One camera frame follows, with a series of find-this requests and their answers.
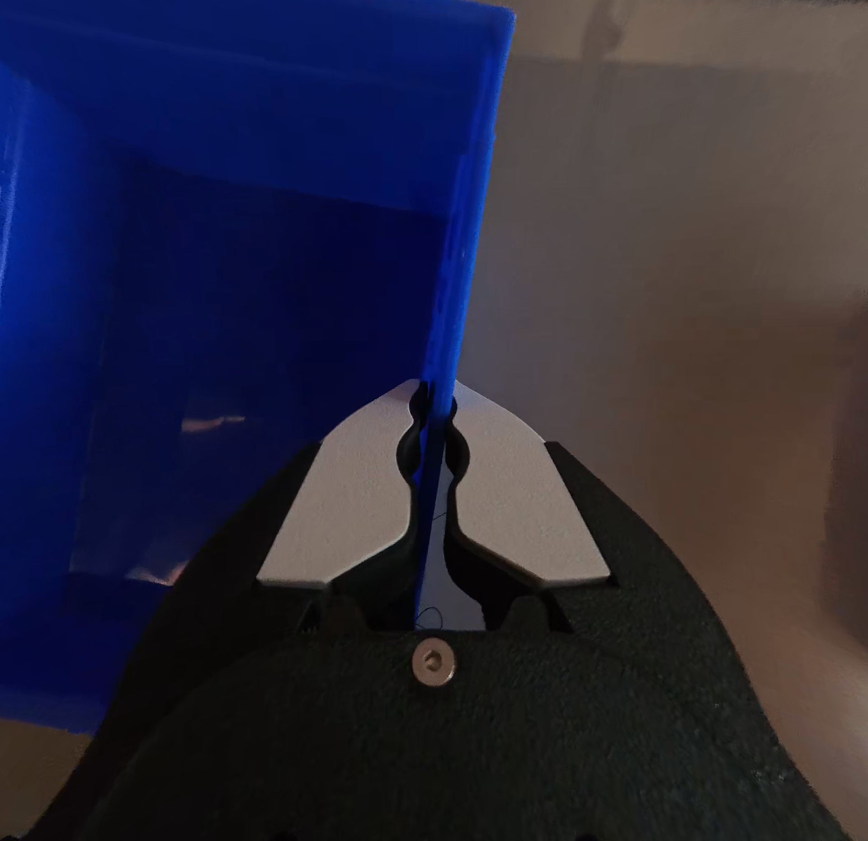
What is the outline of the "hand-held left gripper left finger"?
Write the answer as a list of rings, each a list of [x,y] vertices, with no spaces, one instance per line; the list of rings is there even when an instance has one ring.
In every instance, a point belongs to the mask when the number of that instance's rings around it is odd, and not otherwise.
[[[415,545],[426,382],[411,378],[321,441],[257,574],[263,586],[385,588]]]

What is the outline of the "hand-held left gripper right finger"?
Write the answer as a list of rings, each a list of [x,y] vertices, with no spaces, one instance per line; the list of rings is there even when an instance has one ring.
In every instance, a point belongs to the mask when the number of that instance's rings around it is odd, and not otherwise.
[[[600,584],[610,569],[543,438],[456,382],[448,524],[458,548],[530,588]]]

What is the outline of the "blue plastic parts bin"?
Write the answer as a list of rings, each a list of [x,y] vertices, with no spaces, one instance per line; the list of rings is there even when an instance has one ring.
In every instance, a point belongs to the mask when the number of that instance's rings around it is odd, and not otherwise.
[[[93,734],[273,474],[457,375],[515,14],[2,0],[2,718]]]

